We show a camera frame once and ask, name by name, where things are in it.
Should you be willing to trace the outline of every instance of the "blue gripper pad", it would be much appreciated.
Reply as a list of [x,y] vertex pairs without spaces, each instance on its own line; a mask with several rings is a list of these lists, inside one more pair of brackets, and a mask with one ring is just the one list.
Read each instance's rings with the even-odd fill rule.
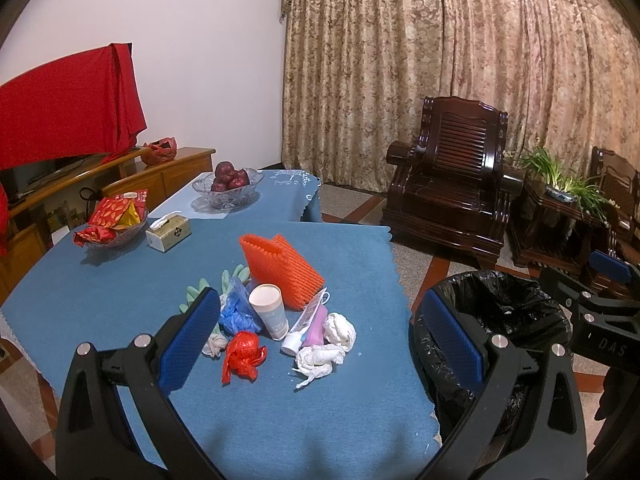
[[590,254],[589,264],[598,272],[609,276],[614,282],[631,282],[631,270],[629,270],[629,266],[625,262],[612,258],[601,251],[594,251]]
[[484,389],[482,356],[447,305],[430,288],[422,298],[424,322],[447,358],[460,386],[475,396]]
[[184,386],[202,347],[218,322],[218,293],[213,288],[204,289],[182,316],[187,316],[187,319],[160,358],[158,387],[165,395]]

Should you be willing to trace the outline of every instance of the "trash can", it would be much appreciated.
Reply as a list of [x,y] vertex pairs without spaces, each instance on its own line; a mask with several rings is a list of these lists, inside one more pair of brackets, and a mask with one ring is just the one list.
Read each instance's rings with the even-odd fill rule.
[[[481,270],[451,276],[438,284],[458,310],[472,314],[487,333],[506,335],[520,348],[546,351],[553,343],[568,347],[571,327],[560,306],[534,280],[506,272]],[[458,384],[447,360],[427,329],[421,309],[412,328],[414,359],[440,422],[445,440],[471,406],[474,395]],[[516,384],[494,437],[507,433],[526,394]]]

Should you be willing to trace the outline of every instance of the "silver bolt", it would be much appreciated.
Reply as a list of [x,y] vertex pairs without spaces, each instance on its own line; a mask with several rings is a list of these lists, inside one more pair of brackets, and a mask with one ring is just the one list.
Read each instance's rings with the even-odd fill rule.
[[492,336],[491,344],[496,348],[505,348],[509,344],[509,340],[502,334],[496,334]]
[[558,343],[553,343],[551,345],[551,351],[558,357],[562,357],[564,355],[564,346]]
[[89,343],[80,343],[78,348],[76,348],[76,352],[78,355],[87,355],[91,351],[91,345]]
[[138,348],[146,348],[151,343],[151,336],[149,334],[140,334],[137,335],[133,340],[133,344]]

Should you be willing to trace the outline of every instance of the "tissue box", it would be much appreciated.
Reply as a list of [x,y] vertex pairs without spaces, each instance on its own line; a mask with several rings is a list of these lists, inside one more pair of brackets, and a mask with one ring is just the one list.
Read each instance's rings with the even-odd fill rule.
[[149,242],[150,247],[164,253],[190,234],[189,219],[184,216],[174,215],[164,225],[156,229],[148,229],[146,231],[146,240]]

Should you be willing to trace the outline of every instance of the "bowl of snacks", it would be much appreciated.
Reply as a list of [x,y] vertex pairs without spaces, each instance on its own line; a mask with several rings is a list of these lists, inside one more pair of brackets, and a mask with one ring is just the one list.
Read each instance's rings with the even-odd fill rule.
[[251,168],[236,170],[231,162],[220,162],[216,171],[194,181],[193,189],[213,209],[229,210],[248,204],[263,175]]
[[146,226],[146,189],[100,200],[85,229],[74,233],[74,243],[92,249],[127,245]]

